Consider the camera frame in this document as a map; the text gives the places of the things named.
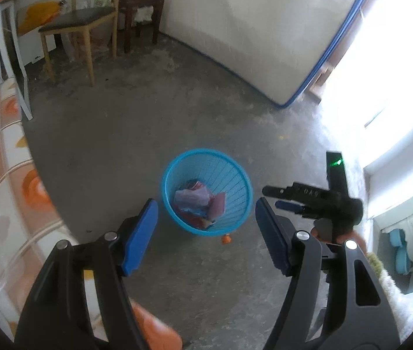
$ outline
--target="blue plastic basket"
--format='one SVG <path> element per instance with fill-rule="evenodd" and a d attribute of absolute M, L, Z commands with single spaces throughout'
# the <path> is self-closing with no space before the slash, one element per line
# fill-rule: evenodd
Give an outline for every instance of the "blue plastic basket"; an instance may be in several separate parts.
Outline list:
<path fill-rule="evenodd" d="M 190 180 L 199 180 L 213 193 L 226 192 L 224 214 L 207 230 L 198 230 L 179 218 L 171 207 L 175 192 Z M 216 150 L 190 150 L 169 164 L 161 183 L 164 205 L 171 217 L 185 230 L 200 236 L 221 236 L 237 229 L 252 208 L 253 190 L 244 169 Z"/>

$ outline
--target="green fuzzy object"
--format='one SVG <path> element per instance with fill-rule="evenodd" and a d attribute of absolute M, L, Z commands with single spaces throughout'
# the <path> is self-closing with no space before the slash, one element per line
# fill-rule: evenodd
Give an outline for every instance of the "green fuzzy object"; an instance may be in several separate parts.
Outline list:
<path fill-rule="evenodd" d="M 371 268 L 375 271 L 375 275 L 379 279 L 381 272 L 384 269 L 383 263 L 378 259 L 377 255 L 374 252 L 367 253 L 368 263 L 370 263 Z"/>

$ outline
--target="concrete floor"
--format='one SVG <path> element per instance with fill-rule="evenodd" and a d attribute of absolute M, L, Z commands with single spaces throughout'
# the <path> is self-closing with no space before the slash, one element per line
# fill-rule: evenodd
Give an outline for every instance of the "concrete floor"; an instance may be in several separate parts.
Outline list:
<path fill-rule="evenodd" d="M 278 109 L 240 78 L 192 49 L 150 33 L 113 61 L 95 57 L 96 86 L 83 63 L 51 52 L 58 84 L 40 61 L 29 67 L 33 120 L 24 130 L 43 182 L 80 242 L 117 229 L 147 198 L 159 200 L 164 169 L 187 149 L 229 154 L 248 172 L 255 199 L 266 184 L 327 187 L 325 151 L 342 150 L 353 196 L 363 172 L 338 112 L 300 97 Z M 296 228 L 312 222 L 289 215 Z M 290 280 L 273 267 L 251 215 L 232 235 L 193 236 L 161 208 L 129 295 L 175 328 L 188 349 L 261 349 Z M 325 305 L 324 292 L 318 300 Z"/>

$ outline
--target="metal screw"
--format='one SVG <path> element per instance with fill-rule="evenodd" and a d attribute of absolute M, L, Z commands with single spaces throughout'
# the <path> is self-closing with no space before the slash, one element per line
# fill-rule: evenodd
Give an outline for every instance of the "metal screw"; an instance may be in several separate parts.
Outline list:
<path fill-rule="evenodd" d="M 346 247 L 351 250 L 355 250 L 357 248 L 357 242 L 353 240 L 346 241 Z"/>
<path fill-rule="evenodd" d="M 306 241 L 308 240 L 308 238 L 310 238 L 310 234 L 308 234 L 306 231 L 301 230 L 296 233 L 296 237 L 301 241 Z"/>
<path fill-rule="evenodd" d="M 114 241 L 117 239 L 117 233 L 115 231 L 108 231 L 105 235 L 104 235 L 104 239 L 107 241 Z"/>
<path fill-rule="evenodd" d="M 69 241 L 67 241 L 66 239 L 62 239 L 58 243 L 56 243 L 56 247 L 59 250 L 65 249 L 68 245 L 69 245 Z"/>

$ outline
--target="white cloth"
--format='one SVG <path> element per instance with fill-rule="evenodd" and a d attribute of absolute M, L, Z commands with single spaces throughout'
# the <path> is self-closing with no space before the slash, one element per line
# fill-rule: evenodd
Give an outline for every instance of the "white cloth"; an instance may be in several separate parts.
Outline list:
<path fill-rule="evenodd" d="M 394 315 L 399 338 L 404 342 L 413 332 L 413 307 L 386 270 L 381 272 L 379 281 Z"/>
<path fill-rule="evenodd" d="M 137 9 L 137 12 L 135 13 L 135 17 L 133 18 L 133 20 L 135 22 L 151 21 L 152 14 L 153 14 L 153 7 L 144 6 L 142 8 Z"/>

